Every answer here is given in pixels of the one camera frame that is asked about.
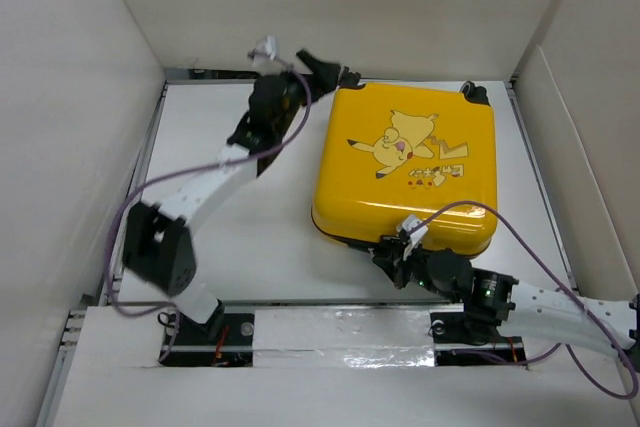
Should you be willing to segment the yellow cartoon suitcase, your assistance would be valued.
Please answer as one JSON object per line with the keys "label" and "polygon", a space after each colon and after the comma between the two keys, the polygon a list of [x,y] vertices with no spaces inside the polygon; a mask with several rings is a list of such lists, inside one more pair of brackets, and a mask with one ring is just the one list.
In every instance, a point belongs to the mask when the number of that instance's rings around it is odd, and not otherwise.
{"label": "yellow cartoon suitcase", "polygon": [[311,207],[323,234],[377,244],[410,215],[422,246],[485,251],[497,220],[494,110],[485,87],[456,91],[368,82],[333,99]]}

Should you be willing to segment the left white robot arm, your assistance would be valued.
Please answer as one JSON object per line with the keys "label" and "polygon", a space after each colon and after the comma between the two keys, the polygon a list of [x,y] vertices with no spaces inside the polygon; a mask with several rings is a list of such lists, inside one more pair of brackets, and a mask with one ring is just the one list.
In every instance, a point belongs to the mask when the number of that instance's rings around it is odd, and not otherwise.
{"label": "left white robot arm", "polygon": [[296,56],[307,73],[286,66],[257,78],[247,110],[212,166],[193,169],[176,192],[153,204],[139,201],[127,214],[123,267],[159,291],[175,309],[174,320],[188,320],[188,331],[201,343],[222,334],[224,306],[197,271],[194,234],[295,138],[290,127],[298,111],[308,111],[339,87],[360,80],[348,67],[322,61],[305,49]]}

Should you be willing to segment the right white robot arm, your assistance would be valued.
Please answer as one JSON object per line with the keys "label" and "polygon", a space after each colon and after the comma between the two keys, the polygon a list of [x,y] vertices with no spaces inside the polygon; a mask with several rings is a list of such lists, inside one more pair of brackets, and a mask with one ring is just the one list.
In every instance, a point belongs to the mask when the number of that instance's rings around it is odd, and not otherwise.
{"label": "right white robot arm", "polygon": [[441,344],[484,346],[500,338],[533,337],[617,357],[621,348],[639,369],[639,307],[634,301],[601,301],[543,289],[514,277],[472,266],[450,249],[405,253],[404,243],[385,237],[372,261],[394,283],[413,282],[462,306],[432,317]]}

